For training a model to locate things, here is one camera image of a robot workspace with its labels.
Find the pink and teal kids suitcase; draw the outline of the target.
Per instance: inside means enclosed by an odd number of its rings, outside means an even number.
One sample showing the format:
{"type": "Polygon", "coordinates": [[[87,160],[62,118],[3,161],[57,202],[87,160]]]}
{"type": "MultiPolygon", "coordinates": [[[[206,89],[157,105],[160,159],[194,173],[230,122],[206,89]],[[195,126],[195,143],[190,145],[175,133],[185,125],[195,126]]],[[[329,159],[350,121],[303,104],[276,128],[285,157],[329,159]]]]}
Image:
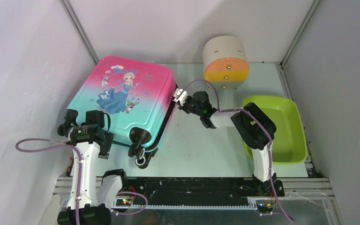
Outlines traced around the pink and teal kids suitcase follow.
{"type": "Polygon", "coordinates": [[[118,56],[102,58],[75,94],[68,109],[99,110],[111,117],[113,144],[127,147],[129,157],[144,169],[158,151],[174,110],[177,89],[172,70],[159,64],[118,56]]]}

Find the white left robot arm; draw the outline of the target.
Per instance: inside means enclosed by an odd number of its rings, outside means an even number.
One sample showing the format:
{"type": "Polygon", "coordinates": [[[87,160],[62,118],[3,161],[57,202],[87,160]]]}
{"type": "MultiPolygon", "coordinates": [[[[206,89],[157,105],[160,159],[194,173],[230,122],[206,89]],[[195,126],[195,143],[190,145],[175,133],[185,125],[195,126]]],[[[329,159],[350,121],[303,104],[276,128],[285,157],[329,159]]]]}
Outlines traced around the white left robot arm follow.
{"type": "Polygon", "coordinates": [[[129,191],[123,169],[105,172],[101,187],[97,189],[96,186],[98,157],[108,156],[113,143],[114,135],[104,130],[111,125],[111,119],[105,112],[92,110],[87,111],[85,121],[78,124],[77,116],[78,111],[68,109],[57,131],[60,136],[67,137],[74,153],[71,193],[57,222],[60,225],[110,225],[116,195],[129,191]]]}

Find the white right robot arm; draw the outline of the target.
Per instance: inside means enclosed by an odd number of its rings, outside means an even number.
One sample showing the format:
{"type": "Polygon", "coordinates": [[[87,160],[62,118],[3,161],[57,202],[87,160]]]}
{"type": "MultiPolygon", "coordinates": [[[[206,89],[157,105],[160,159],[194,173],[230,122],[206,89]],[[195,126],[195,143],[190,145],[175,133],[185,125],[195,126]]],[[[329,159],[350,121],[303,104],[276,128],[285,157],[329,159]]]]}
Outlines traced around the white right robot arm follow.
{"type": "Polygon", "coordinates": [[[190,96],[185,90],[177,89],[173,97],[179,109],[199,116],[206,128],[236,128],[243,142],[252,150],[255,192],[266,196],[272,191],[276,179],[272,145],[277,128],[255,103],[247,103],[243,108],[220,110],[211,105],[205,91],[190,96]]]}

